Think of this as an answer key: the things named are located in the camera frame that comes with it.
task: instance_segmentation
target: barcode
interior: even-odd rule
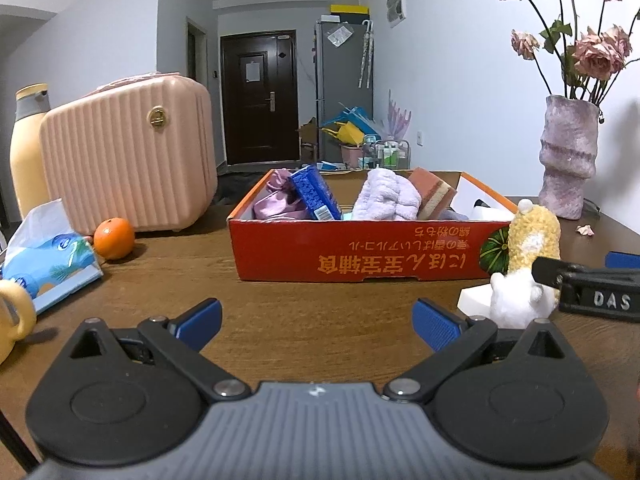
[[[325,205],[316,209],[314,211],[314,215],[316,215],[316,218],[322,222],[325,222],[327,220],[335,220],[334,216],[331,214],[331,211],[329,211],[329,208]]]

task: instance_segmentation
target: refrigerator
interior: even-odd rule
[[[373,117],[373,76],[367,88],[365,70],[362,88],[358,88],[360,65],[364,49],[366,25],[350,25],[353,35],[336,47],[327,39],[339,23],[316,23],[316,102],[318,103],[318,125],[340,114],[345,107],[364,108]],[[340,144],[328,134],[318,132],[320,160],[342,162]]]

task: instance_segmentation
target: silver bolt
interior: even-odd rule
[[[413,395],[420,391],[420,383],[408,378],[394,379],[389,383],[389,389],[396,395]]]
[[[213,386],[213,391],[222,397],[235,397],[244,394],[246,386],[238,379],[225,379]]]

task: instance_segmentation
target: green pumpkin picture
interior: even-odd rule
[[[487,274],[501,272],[505,274],[509,267],[509,247],[507,239],[509,227],[498,229],[489,236],[480,249],[480,268]]]

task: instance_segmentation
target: door handle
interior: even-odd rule
[[[269,98],[265,99],[265,101],[269,102],[269,111],[270,112],[276,111],[276,92],[270,92],[269,93]]]

